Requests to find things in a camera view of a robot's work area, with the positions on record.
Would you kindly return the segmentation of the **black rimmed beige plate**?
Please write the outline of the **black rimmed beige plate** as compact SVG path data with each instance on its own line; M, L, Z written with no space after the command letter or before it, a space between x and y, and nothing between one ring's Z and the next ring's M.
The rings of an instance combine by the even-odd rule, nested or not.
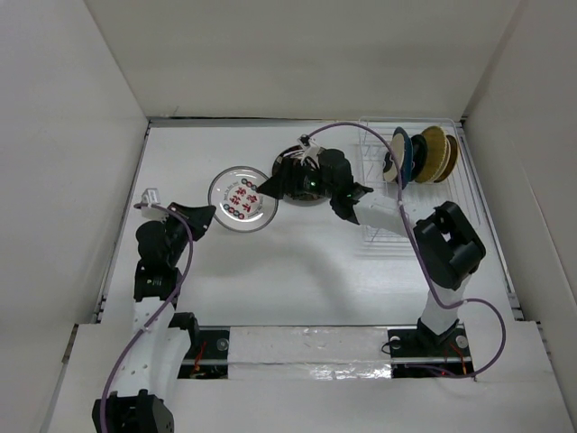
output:
M274 176L280 168L281 163L285 159L299 160L304 151L298 146L293 145L282 151L274 160L270 174ZM295 205L300 206L314 206L315 204L325 201L324 197L310 193L286 194L285 200Z

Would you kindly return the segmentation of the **white plate with red characters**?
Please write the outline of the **white plate with red characters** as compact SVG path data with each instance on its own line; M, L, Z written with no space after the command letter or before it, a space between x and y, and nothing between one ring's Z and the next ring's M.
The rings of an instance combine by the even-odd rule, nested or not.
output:
M215 207L215 219L236 233L257 232L271 223L279 202L257 191L269 177L247 166L234 166L212 180L208 204Z

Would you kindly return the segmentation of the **cream plate with black brushstroke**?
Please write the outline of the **cream plate with black brushstroke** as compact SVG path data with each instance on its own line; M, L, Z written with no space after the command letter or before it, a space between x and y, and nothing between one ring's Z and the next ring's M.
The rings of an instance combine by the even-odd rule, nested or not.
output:
M394 134L390 143L392 152L386 152L382 177L385 182L393 182L398 177L397 167L403 168L405 157L405 138L401 133Z

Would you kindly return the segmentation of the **blue leaf shaped dish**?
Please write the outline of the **blue leaf shaped dish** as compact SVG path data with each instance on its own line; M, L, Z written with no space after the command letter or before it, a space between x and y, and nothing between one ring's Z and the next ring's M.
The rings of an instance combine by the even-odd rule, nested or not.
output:
M394 131L394 138L401 137L403 139L403 162L402 162L402 172L401 172L401 188L405 189L408 183L411 181L412 170L414 167L414 146L411 138L409 137L407 131L398 126Z

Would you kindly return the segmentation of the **woven bamboo pattern plate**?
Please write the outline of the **woven bamboo pattern plate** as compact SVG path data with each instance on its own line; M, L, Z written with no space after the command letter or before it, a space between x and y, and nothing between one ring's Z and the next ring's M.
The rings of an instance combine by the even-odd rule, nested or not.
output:
M416 176L416 183L430 183L444 170L448 146L444 130L439 126L427 127L421 135L426 141L427 156L423 169Z

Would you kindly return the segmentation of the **cream plate with small flowers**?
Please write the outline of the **cream plate with small flowers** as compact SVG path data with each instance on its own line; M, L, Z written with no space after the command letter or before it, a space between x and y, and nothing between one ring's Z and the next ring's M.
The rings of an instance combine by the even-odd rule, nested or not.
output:
M434 183L439 183L443 180L444 173L449 165L449 161L451 158L452 148L448 137L445 137L444 144L445 144L444 158L439 171L435 175Z

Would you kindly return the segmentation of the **dark brown yellow plate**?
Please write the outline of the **dark brown yellow plate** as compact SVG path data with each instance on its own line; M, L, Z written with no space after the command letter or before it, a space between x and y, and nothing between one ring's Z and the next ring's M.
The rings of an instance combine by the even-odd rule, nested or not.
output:
M449 158L443 172L435 181L436 183L445 181L451 175L459 159L460 149L456 138L448 134L446 140L449 146Z

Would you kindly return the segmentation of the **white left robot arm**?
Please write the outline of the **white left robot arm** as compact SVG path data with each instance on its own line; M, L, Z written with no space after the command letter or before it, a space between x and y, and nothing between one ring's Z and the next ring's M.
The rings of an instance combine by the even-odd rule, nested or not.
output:
M215 216L215 207L138 203L159 218L135 233L139 261L134 273L132 337L114 362L92 409L98 432L172 432L169 408L184 358L200 349L196 316L177 311L192 262L179 268L181 255L193 254Z

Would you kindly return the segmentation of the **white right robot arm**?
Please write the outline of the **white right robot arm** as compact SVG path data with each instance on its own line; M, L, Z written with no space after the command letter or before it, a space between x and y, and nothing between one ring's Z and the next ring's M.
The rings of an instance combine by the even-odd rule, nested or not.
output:
M417 321L418 347L436 355L448 346L465 287L486 255L458 205L445 201L430 216L416 220L409 214L411 209L396 199L356 182L350 162L335 149L322 151L317 162L283 160L257 191L275 199L298 194L328 198L331 209L344 221L405 236L432 283Z

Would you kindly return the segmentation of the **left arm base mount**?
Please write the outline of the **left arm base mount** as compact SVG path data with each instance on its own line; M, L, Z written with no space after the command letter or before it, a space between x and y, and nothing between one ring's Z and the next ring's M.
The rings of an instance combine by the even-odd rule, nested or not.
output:
M178 378L214 380L228 378L229 327L201 327L179 367Z

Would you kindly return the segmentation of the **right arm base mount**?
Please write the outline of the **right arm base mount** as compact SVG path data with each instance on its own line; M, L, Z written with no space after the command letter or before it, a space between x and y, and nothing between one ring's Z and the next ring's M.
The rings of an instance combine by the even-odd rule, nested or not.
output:
M393 379L461 377L474 367L465 329L458 326L440 345L418 339L415 327L394 327L381 352L388 355Z

